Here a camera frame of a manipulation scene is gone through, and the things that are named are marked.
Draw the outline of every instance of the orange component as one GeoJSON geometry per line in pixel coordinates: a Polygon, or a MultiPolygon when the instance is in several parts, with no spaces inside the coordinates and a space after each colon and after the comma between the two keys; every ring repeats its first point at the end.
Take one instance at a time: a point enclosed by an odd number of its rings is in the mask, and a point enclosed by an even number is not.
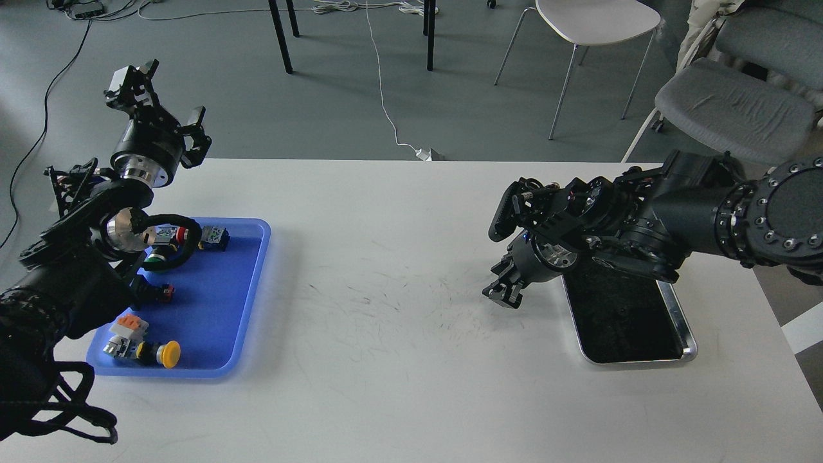
{"type": "Polygon", "coordinates": [[[130,330],[140,328],[140,317],[134,314],[126,314],[117,319],[118,325],[123,325],[130,330]]]}

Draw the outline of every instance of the white cable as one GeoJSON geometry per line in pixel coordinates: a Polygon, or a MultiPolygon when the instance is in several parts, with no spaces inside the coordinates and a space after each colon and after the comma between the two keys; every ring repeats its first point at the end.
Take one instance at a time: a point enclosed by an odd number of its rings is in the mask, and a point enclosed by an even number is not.
{"type": "MultiPolygon", "coordinates": [[[[421,0],[417,0],[420,5],[412,5],[408,1],[403,2],[388,2],[388,3],[375,3],[369,5],[369,2],[366,3],[358,3],[358,2],[350,2],[347,0],[342,0],[339,2],[334,2],[331,0],[314,0],[316,3],[320,3],[320,5],[315,5],[311,8],[295,8],[296,12],[314,12],[315,14],[323,15],[326,13],[331,12],[356,12],[357,10],[361,9],[370,9],[370,8],[386,8],[386,7],[398,7],[398,10],[405,14],[417,14],[423,16],[423,5],[421,0]]],[[[137,15],[142,19],[148,21],[172,21],[175,19],[186,19],[190,17],[197,17],[197,16],[206,16],[206,15],[221,15],[226,13],[247,13],[247,12],[268,12],[270,11],[269,8],[252,8],[248,10],[227,10],[223,12],[202,12],[202,13],[193,13],[190,15],[184,16],[173,16],[173,17],[147,17],[143,16],[143,9],[148,6],[150,3],[153,3],[151,0],[144,0],[143,4],[137,9],[137,15]]],[[[286,12],[286,9],[279,9],[281,12],[286,12]]],[[[439,8],[435,8],[435,14],[440,11],[439,8]]]]}
{"type": "MultiPolygon", "coordinates": [[[[316,3],[320,3],[319,5],[315,5],[311,8],[311,10],[319,15],[324,15],[326,13],[331,12],[356,12],[357,10],[369,10],[369,9],[376,9],[376,8],[386,8],[386,7],[398,7],[398,10],[401,13],[405,13],[407,15],[420,15],[423,16],[423,2],[422,0],[416,0],[417,5],[413,5],[411,2],[402,1],[402,2],[386,2],[386,3],[358,3],[352,2],[350,0],[340,0],[340,1],[333,1],[333,0],[314,0],[316,3]]],[[[439,8],[435,8],[435,14],[440,11],[439,8]]]]}
{"type": "Polygon", "coordinates": [[[388,116],[388,111],[386,110],[386,104],[383,96],[383,72],[380,67],[380,52],[377,50],[377,42],[374,41],[374,31],[371,28],[371,19],[369,19],[369,0],[365,0],[365,20],[369,23],[369,36],[371,36],[371,43],[374,45],[374,54],[377,55],[377,82],[380,88],[380,106],[383,107],[383,114],[386,115],[386,119],[388,119],[388,122],[392,125],[392,129],[394,130],[394,144],[399,147],[409,147],[413,149],[416,154],[419,154],[421,150],[414,148],[408,143],[400,143],[400,140],[398,139],[398,127],[394,124],[392,118],[388,116]]]}
{"type": "MultiPolygon", "coordinates": [[[[222,14],[226,14],[226,13],[248,13],[248,12],[270,12],[271,11],[269,8],[252,8],[252,9],[249,9],[249,10],[227,10],[227,11],[223,11],[223,12],[194,13],[194,14],[190,14],[190,15],[174,16],[174,17],[146,17],[146,16],[143,16],[143,14],[142,14],[143,8],[145,8],[150,3],[153,3],[153,2],[151,0],[144,0],[143,4],[140,5],[140,7],[137,9],[137,15],[139,17],[141,17],[142,19],[145,19],[145,20],[148,20],[148,21],[171,21],[171,20],[174,20],[174,19],[186,19],[186,18],[190,18],[190,17],[205,16],[205,15],[222,15],[222,14]]],[[[287,12],[288,10],[278,8],[278,11],[287,12]]],[[[312,8],[295,8],[295,11],[296,12],[310,12],[310,11],[312,11],[312,8]]]]}

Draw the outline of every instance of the chair seat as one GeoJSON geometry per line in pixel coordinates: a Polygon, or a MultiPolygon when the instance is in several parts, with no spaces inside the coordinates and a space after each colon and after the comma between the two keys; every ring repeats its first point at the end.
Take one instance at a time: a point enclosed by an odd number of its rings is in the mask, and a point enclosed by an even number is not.
{"type": "Polygon", "coordinates": [[[536,0],[540,16],[560,37],[578,45],[608,45],[654,29],[660,15],[635,0],[536,0]]]}
{"type": "Polygon", "coordinates": [[[706,146],[767,164],[797,152],[814,121],[809,101],[707,58],[673,77],[654,102],[706,146]]]}

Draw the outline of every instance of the floor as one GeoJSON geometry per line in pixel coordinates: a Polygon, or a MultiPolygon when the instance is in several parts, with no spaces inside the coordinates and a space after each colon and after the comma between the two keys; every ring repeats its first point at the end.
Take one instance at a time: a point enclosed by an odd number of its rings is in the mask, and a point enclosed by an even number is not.
{"type": "MultiPolygon", "coordinates": [[[[163,105],[185,121],[198,105],[214,144],[209,157],[415,160],[412,147],[434,148],[446,161],[619,161],[673,74],[686,33],[689,3],[645,0],[662,26],[635,98],[620,120],[648,38],[593,48],[574,70],[555,140],[548,141],[571,45],[529,12],[496,87],[492,86],[518,17],[530,0],[438,2],[435,70],[425,70],[422,19],[395,7],[371,10],[377,57],[364,11],[316,15],[298,11],[302,36],[288,35],[295,68],[283,72],[268,11],[146,21],[131,16],[95,22],[77,61],[49,96],[49,131],[18,178],[46,166],[69,167],[91,157],[107,161],[127,120],[108,109],[102,92],[113,71],[157,58],[154,79],[163,105]]],[[[103,0],[109,10],[125,0],[103,0]]],[[[171,17],[227,8],[228,2],[166,0],[143,10],[171,17]]],[[[314,5],[295,0],[298,9],[314,5]]],[[[263,8],[262,0],[230,7],[263,8]]],[[[44,90],[77,50],[86,28],[43,2],[0,0],[0,191],[43,128],[44,90]]],[[[672,149],[709,152],[667,126],[646,131],[632,161],[662,161],[672,149]]],[[[24,205],[19,229],[0,250],[0,265],[55,216],[47,180],[15,184],[24,205]]],[[[0,239],[11,226],[0,201],[0,239]]],[[[22,273],[0,275],[3,288],[22,273]]]]}

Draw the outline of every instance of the power adapter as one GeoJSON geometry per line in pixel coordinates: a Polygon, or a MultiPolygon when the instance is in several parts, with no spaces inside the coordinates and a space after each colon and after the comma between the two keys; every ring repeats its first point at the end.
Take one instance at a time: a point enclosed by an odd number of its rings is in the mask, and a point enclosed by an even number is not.
{"type": "Polygon", "coordinates": [[[103,13],[105,13],[105,8],[100,2],[78,3],[72,6],[72,16],[75,19],[88,19],[103,13]]]}
{"type": "Polygon", "coordinates": [[[415,156],[421,161],[443,161],[444,158],[434,148],[419,148],[414,150],[415,156]]]}

